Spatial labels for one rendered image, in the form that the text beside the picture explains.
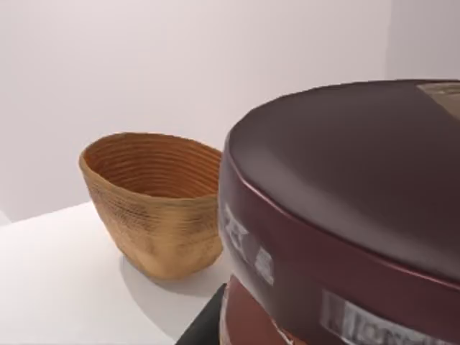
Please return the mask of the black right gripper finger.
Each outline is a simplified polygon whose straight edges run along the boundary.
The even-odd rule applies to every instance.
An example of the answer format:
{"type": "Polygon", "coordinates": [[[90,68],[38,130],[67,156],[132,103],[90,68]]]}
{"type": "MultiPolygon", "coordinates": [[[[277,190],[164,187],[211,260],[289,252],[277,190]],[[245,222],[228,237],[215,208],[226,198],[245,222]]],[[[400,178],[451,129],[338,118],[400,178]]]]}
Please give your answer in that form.
{"type": "Polygon", "coordinates": [[[219,322],[225,291],[226,283],[213,294],[175,345],[220,345],[219,322]]]}

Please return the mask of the dark red round container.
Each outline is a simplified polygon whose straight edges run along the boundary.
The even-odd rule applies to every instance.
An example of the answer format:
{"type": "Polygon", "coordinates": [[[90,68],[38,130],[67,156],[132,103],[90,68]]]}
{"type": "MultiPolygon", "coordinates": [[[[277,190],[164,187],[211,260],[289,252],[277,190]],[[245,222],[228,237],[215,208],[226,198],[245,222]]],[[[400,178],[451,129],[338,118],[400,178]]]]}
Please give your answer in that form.
{"type": "Polygon", "coordinates": [[[221,345],[460,345],[460,80],[344,83],[226,136],[221,345]]]}

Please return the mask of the woven tan basket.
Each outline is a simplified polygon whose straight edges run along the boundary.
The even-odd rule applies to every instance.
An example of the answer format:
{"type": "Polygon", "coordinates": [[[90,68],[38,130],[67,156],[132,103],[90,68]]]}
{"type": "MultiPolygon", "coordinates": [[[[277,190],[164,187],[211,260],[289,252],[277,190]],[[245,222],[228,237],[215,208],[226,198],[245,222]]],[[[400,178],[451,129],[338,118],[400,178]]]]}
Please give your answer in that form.
{"type": "Polygon", "coordinates": [[[179,280],[223,251],[217,221],[221,152],[168,134],[122,132],[89,144],[78,163],[115,245],[146,276],[179,280]]]}

